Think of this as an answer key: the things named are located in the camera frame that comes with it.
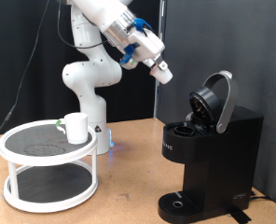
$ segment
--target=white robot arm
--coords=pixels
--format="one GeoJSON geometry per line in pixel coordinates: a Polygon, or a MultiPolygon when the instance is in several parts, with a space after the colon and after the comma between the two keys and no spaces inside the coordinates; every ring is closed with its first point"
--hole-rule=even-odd
{"type": "Polygon", "coordinates": [[[109,43],[124,54],[119,63],[121,66],[132,69],[138,62],[143,62],[151,68],[150,75],[162,84],[172,79],[173,75],[160,55],[165,49],[164,44],[147,22],[137,19],[122,4],[131,0],[66,1],[68,5],[76,5],[91,23],[98,26],[109,43]]]}
{"type": "MultiPolygon", "coordinates": [[[[131,0],[120,0],[129,4],[131,0]]],[[[115,62],[103,45],[91,49],[78,49],[90,60],[67,64],[62,71],[64,84],[70,88],[80,102],[80,110],[88,115],[89,126],[98,136],[98,154],[104,154],[112,146],[111,130],[106,127],[106,102],[95,94],[95,87],[116,84],[121,79],[121,68],[132,69],[138,62],[152,68],[151,75],[162,83],[168,82],[172,74],[160,53],[162,42],[143,23],[139,23],[126,6],[118,0],[65,0],[72,5],[71,22],[75,45],[80,48],[102,42],[101,32],[111,45],[117,47],[124,57],[115,62]]]]}

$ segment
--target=stand leg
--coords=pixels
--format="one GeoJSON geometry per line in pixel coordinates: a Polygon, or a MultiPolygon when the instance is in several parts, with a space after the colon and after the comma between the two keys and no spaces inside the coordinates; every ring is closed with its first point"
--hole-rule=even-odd
{"type": "Polygon", "coordinates": [[[97,181],[97,148],[95,148],[92,151],[91,166],[92,166],[92,182],[96,182],[97,181]]]}
{"type": "Polygon", "coordinates": [[[17,182],[17,172],[15,163],[8,161],[9,170],[9,180],[10,180],[10,190],[14,198],[19,199],[18,182],[17,182]]]}

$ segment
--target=drip tray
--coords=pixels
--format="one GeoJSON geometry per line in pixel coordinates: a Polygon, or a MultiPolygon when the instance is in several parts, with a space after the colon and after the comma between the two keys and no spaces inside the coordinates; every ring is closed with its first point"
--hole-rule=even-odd
{"type": "Polygon", "coordinates": [[[17,180],[20,200],[29,203],[56,203],[87,190],[92,177],[86,168],[66,163],[28,168],[17,175],[17,180]]]}
{"type": "Polygon", "coordinates": [[[170,193],[159,199],[159,215],[171,223],[190,223],[200,220],[202,211],[183,193],[170,193]]]}

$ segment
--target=wooden table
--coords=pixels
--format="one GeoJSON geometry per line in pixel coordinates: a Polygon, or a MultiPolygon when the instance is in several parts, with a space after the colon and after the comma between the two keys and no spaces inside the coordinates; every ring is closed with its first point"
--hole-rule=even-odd
{"type": "MultiPolygon", "coordinates": [[[[98,189],[86,202],[58,213],[32,214],[10,207],[2,192],[7,161],[0,156],[0,223],[166,223],[158,215],[158,199],[182,189],[184,165],[162,156],[163,126],[158,119],[108,124],[115,146],[97,158],[98,189]]],[[[90,156],[82,161],[90,163],[90,156]]],[[[253,220],[250,223],[276,223],[276,203],[272,201],[255,200],[244,212],[253,220]]],[[[230,216],[199,223],[237,224],[230,216]]]]}

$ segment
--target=coffee maker handle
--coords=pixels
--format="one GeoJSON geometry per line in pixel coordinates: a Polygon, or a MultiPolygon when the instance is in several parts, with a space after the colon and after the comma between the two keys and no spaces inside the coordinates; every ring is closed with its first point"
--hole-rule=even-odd
{"type": "Polygon", "coordinates": [[[223,133],[229,124],[232,112],[234,110],[235,104],[238,101],[239,87],[237,82],[233,79],[233,76],[228,71],[221,71],[215,73],[208,77],[204,82],[203,86],[210,89],[219,79],[225,78],[228,83],[228,97],[225,101],[221,116],[216,125],[216,131],[218,133],[223,133]]]}

